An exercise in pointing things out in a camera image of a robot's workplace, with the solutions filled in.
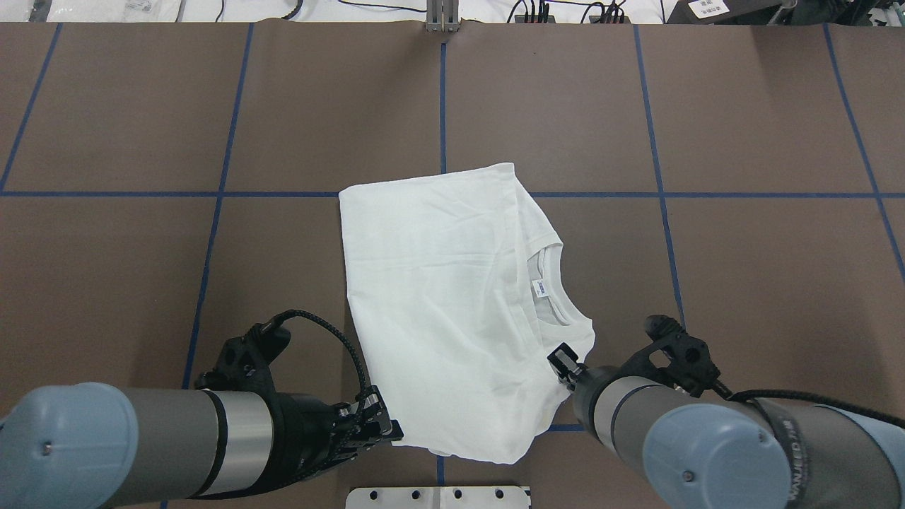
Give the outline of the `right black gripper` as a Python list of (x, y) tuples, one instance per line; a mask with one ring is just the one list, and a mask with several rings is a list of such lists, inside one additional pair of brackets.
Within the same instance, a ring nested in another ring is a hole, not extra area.
[(562, 385), (575, 395), (591, 392), (602, 382), (602, 368), (591, 368), (578, 360), (578, 354), (568, 345), (559, 344), (549, 355), (547, 362)]

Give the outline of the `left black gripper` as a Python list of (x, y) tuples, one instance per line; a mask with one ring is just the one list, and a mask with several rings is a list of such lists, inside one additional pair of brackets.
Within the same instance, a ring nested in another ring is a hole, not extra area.
[[(311, 395), (288, 393), (278, 394), (277, 402), (282, 432), (276, 443), (282, 449), (274, 489), (316, 478), (404, 437), (375, 385), (366, 386), (352, 403), (327, 404)], [(359, 426), (354, 426), (354, 418)]]

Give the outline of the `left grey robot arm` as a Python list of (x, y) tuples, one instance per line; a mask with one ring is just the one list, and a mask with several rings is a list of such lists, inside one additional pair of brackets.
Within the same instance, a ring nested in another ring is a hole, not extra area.
[(2, 506), (258, 496), (403, 435), (376, 387), (329, 405), (304, 394), (44, 386), (2, 420)]

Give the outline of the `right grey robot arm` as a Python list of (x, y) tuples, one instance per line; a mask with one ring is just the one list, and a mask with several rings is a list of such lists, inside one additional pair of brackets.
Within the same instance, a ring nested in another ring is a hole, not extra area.
[(582, 428), (672, 508), (901, 508), (903, 425), (850, 404), (703, 402), (562, 344), (547, 358)]

